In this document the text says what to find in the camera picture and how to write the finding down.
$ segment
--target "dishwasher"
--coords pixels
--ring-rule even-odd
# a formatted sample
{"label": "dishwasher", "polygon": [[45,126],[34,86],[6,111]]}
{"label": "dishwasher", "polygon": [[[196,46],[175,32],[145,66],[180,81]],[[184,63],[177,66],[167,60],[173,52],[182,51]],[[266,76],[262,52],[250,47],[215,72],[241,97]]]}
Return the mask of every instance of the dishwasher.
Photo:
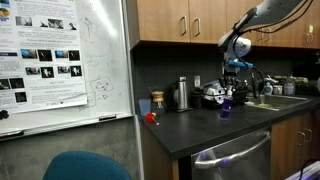
{"label": "dishwasher", "polygon": [[270,128],[262,129],[191,155],[191,174],[179,174],[192,180],[269,180],[270,152]]}

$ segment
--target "backsplash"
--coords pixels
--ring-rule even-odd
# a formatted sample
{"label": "backsplash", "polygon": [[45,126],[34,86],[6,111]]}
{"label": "backsplash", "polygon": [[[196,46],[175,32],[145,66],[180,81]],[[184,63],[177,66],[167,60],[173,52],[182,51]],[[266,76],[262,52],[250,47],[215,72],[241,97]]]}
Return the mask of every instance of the backsplash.
{"label": "backsplash", "polygon": [[[286,75],[297,62],[313,52],[304,49],[253,47],[244,57],[265,75]],[[150,97],[150,88],[165,91],[165,100],[171,98],[170,88],[178,77],[187,77],[188,90],[194,86],[194,76],[200,75],[201,84],[217,80],[222,75],[223,54],[217,45],[139,45],[132,50],[132,77],[137,113],[138,100]],[[246,70],[240,76],[249,76]]]}

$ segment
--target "chair backrest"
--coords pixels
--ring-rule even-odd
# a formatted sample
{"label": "chair backrest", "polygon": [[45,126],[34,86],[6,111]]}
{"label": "chair backrest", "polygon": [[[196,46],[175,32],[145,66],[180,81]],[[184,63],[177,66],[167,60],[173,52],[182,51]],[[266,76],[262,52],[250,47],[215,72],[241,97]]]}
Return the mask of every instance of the chair backrest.
{"label": "chair backrest", "polygon": [[58,154],[43,180],[130,180],[128,171],[117,161],[100,154],[69,151]]}

